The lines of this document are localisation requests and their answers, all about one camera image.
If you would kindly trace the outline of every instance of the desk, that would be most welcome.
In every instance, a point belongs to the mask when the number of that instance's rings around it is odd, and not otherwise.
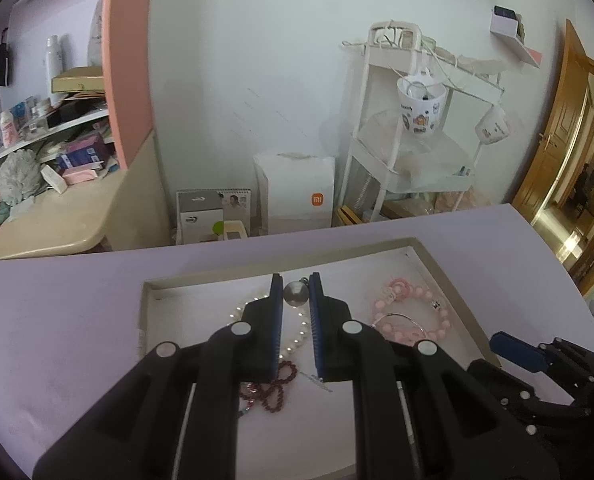
[[[39,456],[137,361],[142,282],[417,237],[488,336],[561,336],[594,352],[594,320],[538,234],[510,206],[312,232],[0,261],[0,442],[30,474]],[[516,367],[504,363],[511,373]],[[546,400],[545,376],[518,376]]]
[[[170,244],[168,216],[151,134],[128,170],[49,189],[20,218],[0,228],[0,260]]]

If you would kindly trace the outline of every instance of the white mug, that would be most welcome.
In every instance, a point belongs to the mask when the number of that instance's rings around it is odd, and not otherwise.
[[[510,136],[510,124],[500,105],[492,105],[475,127],[482,144],[494,144]]]
[[[437,83],[427,70],[397,81],[405,129],[416,136],[435,132],[448,97],[448,89]]]

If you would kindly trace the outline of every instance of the white bottle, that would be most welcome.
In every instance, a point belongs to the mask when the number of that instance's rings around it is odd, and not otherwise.
[[[53,93],[52,79],[64,71],[64,58],[62,48],[57,36],[50,36],[46,41],[46,56],[44,59],[46,67],[46,87],[51,104],[55,107],[61,101],[63,94]]]
[[[18,131],[15,128],[13,114],[8,110],[4,110],[0,114],[0,132],[2,133],[2,144],[4,145],[4,148],[12,146],[20,140]]]

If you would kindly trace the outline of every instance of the beige desk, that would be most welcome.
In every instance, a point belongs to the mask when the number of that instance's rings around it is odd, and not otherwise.
[[[4,223],[0,260],[83,253],[99,244],[113,251],[169,245],[168,225],[151,132],[128,170],[61,195],[50,189],[23,216]]]

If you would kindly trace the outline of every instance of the doorway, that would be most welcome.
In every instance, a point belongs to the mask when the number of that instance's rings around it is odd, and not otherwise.
[[[594,61],[570,22],[550,119],[513,206],[584,288],[594,276]]]
[[[533,227],[566,270],[588,248],[594,237],[594,76],[589,75],[587,102],[576,139],[548,201],[538,211]]]

